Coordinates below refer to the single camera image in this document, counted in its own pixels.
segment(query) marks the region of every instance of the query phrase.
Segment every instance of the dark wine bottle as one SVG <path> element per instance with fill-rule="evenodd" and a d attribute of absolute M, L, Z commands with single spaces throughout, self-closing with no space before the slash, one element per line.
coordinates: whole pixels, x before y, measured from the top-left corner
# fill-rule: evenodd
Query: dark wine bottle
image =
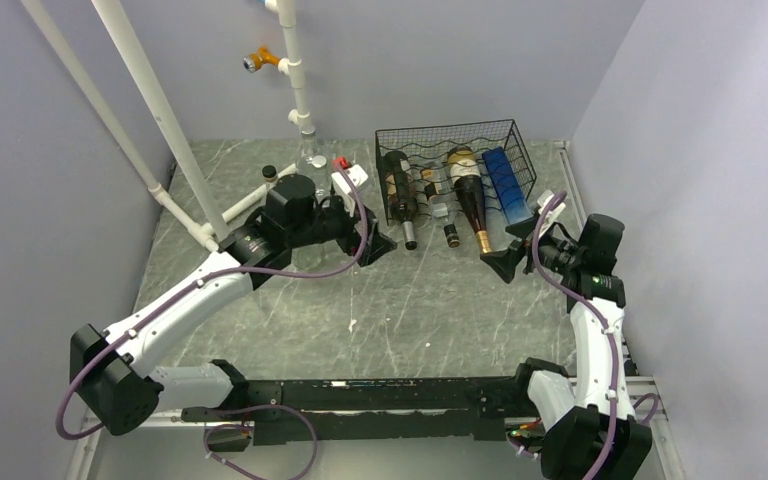
<path fill-rule="evenodd" d="M 413 186 L 413 176 L 410 174 L 408 156 L 399 150 L 384 155 L 384 164 L 387 167 L 387 207 L 390 217 L 401 222 L 402 232 L 405 235 L 405 248 L 415 250 L 416 234 L 413 229 L 413 221 L 419 206 L 416 203 L 416 190 Z"/>
<path fill-rule="evenodd" d="M 447 162 L 449 174 L 455 188 L 455 195 L 461 204 L 469 226 L 481 247 L 481 253 L 490 253 L 490 236 L 487 234 L 487 218 L 484 214 L 484 184 L 475 154 L 469 147 L 455 147 L 449 150 Z"/>

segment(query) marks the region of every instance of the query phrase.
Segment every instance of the small bottle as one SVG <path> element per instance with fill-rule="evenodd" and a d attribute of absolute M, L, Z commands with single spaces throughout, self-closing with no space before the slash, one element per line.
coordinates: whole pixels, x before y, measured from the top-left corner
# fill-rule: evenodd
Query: small bottle
<path fill-rule="evenodd" d="M 419 173 L 425 181 L 425 197 L 428 199 L 431 216 L 443 226 L 443 233 L 446 235 L 446 243 L 449 248 L 459 246 L 461 239 L 455 228 L 455 217 L 458 215 L 458 210 L 453 201 L 449 177 L 439 164 L 434 167 L 423 168 Z"/>
<path fill-rule="evenodd" d="M 475 154 L 469 147 L 455 147 L 446 155 L 449 173 L 455 187 L 455 195 L 461 204 L 469 225 L 475 232 L 481 253 L 490 253 L 490 236 L 487 234 L 487 218 L 484 213 L 484 184 Z"/>
<path fill-rule="evenodd" d="M 410 163 L 403 152 L 393 150 L 384 155 L 387 165 L 387 207 L 390 217 L 401 222 L 405 235 L 405 248 L 415 250 L 417 247 L 416 233 L 413 221 L 419 206 L 416 203 L 416 190 L 413 186 L 413 176 L 410 174 Z"/>
<path fill-rule="evenodd" d="M 313 125 L 302 127 L 302 150 L 296 169 L 305 177 L 313 180 L 316 186 L 316 201 L 320 201 L 331 193 L 331 170 L 328 160 L 320 155 L 316 143 L 316 129 Z"/>
<path fill-rule="evenodd" d="M 263 181 L 269 188 L 272 188 L 275 182 L 278 181 L 278 170 L 275 168 L 275 165 L 266 165 L 260 169 L 260 174 L 263 175 Z"/>

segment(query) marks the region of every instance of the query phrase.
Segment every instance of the wine bottle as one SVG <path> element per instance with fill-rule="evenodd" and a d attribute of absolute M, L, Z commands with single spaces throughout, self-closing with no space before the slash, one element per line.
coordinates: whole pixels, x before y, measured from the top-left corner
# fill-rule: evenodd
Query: wine bottle
<path fill-rule="evenodd" d="M 453 195 L 449 177 L 442 165 L 439 164 L 423 168 L 419 173 L 425 181 L 425 197 L 431 208 L 431 216 L 443 226 L 443 233 L 446 235 L 446 243 L 449 248 L 459 246 L 461 239 L 455 228 L 455 217 L 458 210 L 452 201 Z"/>
<path fill-rule="evenodd" d="M 410 174 L 408 157 L 404 152 L 393 150 L 384 155 L 384 164 L 387 167 L 385 183 L 390 217 L 402 224 L 405 248 L 415 250 L 417 243 L 413 221 L 416 219 L 419 207 L 416 203 L 416 190 L 413 186 L 413 176 Z"/>
<path fill-rule="evenodd" d="M 455 147 L 446 155 L 449 174 L 455 187 L 455 195 L 469 225 L 475 232 L 481 253 L 490 253 L 490 236 L 487 234 L 487 218 L 484 215 L 484 184 L 475 154 L 469 147 Z"/>

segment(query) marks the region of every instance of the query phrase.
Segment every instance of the orange valve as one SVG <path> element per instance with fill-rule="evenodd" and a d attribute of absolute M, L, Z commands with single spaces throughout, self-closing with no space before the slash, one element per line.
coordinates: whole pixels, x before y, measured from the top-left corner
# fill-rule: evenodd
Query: orange valve
<path fill-rule="evenodd" d="M 249 55 L 246 55 L 245 58 L 243 58 L 243 66 L 246 67 L 246 70 L 248 70 L 250 73 L 254 73 L 260 70 L 260 68 L 267 63 L 277 67 L 280 61 L 280 58 L 272 55 L 272 52 L 266 48 L 266 45 L 263 45 L 257 49 L 257 52 L 250 53 Z"/>

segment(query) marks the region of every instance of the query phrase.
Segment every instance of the bottle cap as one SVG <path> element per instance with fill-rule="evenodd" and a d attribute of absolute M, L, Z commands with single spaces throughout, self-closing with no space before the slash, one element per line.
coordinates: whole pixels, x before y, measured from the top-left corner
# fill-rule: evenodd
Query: bottle cap
<path fill-rule="evenodd" d="M 457 147 L 454 147 L 451 150 L 449 150 L 446 153 L 446 158 L 449 158 L 449 157 L 451 157 L 452 155 L 454 155 L 456 153 L 459 154 L 459 155 L 462 155 L 462 156 L 471 156 L 471 155 L 473 155 L 471 148 L 467 147 L 466 145 L 461 145 L 461 146 L 457 146 Z"/>
<path fill-rule="evenodd" d="M 478 238 L 481 253 L 491 253 L 493 251 L 493 247 L 490 246 L 490 237 L 487 235 L 487 230 L 479 230 L 475 232 L 475 236 Z"/>
<path fill-rule="evenodd" d="M 446 243 L 449 244 L 449 248 L 459 247 L 461 245 L 461 238 L 458 236 L 458 230 L 454 224 L 444 225 L 443 233 L 446 234 Z"/>
<path fill-rule="evenodd" d="M 416 234 L 413 231 L 413 222 L 402 222 L 402 231 L 405 234 L 405 248 L 416 250 Z"/>
<path fill-rule="evenodd" d="M 310 164 L 313 165 L 314 168 L 322 168 L 325 165 L 328 165 L 328 159 L 323 155 L 316 155 L 310 159 Z"/>
<path fill-rule="evenodd" d="M 263 174 L 263 179 L 267 182 L 274 182 L 275 179 L 278 178 L 278 170 L 275 169 L 274 165 L 267 165 L 263 167 L 260 173 Z"/>

